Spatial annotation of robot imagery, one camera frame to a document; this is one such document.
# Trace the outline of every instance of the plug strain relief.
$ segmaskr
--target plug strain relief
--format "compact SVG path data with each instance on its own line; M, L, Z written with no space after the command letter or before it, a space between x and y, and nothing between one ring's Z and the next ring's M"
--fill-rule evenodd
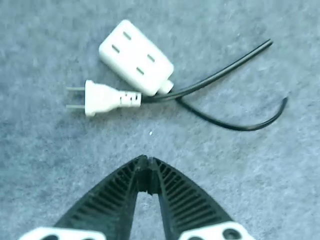
M120 106L119 107L140 107L141 93L134 91L120 91Z

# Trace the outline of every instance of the gray carpet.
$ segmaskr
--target gray carpet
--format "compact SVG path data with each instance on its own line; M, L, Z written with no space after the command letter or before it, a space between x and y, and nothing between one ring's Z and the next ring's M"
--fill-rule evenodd
M174 101L86 118L65 91L86 79L130 90L98 57L129 19L186 87L268 38L274 44L187 99L256 132L211 125ZM0 0L0 239L53 225L113 170L141 154L178 168L257 240L320 239L318 0ZM140 194L132 240L164 240L156 196Z

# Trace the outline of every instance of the plug prong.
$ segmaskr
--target plug prong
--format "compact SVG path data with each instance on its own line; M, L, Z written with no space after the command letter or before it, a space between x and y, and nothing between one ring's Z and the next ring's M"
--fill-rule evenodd
M85 109L85 105L66 105L67 109Z
M67 91L85 91L86 88L84 86L78 86L78 87L74 87L74 86L69 86L66 88Z

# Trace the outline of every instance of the white extension outlet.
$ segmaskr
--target white extension outlet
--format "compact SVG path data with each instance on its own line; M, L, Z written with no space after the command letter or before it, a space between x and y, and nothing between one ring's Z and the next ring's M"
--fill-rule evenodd
M174 65L130 21L123 20L101 43L101 60L147 96L167 94Z

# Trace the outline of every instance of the extension cord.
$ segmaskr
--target extension cord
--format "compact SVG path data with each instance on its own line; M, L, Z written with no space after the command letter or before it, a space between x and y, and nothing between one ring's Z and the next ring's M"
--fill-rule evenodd
M174 71L174 65L138 28L130 21L123 20L101 43L99 56L106 65L139 92L118 91L107 85L91 81L94 87L90 88L89 93L86 91L89 89L87 87L68 88L86 93L84 105L68 105L67 107L84 109L85 115L92 117L96 113L106 113L119 107L140 107L141 104L176 100L183 108L209 123L234 131L256 131L278 119L288 102L287 97L282 100L280 108L273 117L253 125L236 125L221 121L194 108L182 97L221 79L266 50L272 43L269 39L215 74L191 86L172 91L174 84L169 77Z

